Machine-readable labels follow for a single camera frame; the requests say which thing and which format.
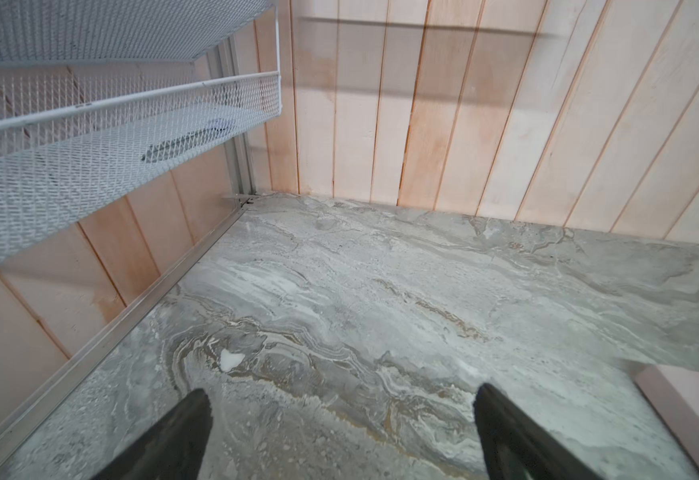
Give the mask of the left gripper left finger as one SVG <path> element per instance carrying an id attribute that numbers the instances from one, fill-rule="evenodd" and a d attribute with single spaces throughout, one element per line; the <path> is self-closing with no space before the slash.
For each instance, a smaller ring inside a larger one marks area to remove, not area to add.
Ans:
<path id="1" fill-rule="evenodd" d="M 206 392 L 191 391 L 96 479 L 196 479 L 213 426 Z"/>

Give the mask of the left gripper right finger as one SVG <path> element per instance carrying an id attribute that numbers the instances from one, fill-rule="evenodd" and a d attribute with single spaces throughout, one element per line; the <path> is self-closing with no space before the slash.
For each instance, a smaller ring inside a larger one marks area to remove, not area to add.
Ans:
<path id="1" fill-rule="evenodd" d="M 489 478 L 599 478 L 493 384 L 479 386 L 473 414 Z"/>

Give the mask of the pink file folder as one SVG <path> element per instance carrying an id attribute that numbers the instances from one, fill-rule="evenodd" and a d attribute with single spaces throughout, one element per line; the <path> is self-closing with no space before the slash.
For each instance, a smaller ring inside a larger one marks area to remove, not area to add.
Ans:
<path id="1" fill-rule="evenodd" d="M 633 381 L 699 468 L 699 372 L 650 365 Z"/>

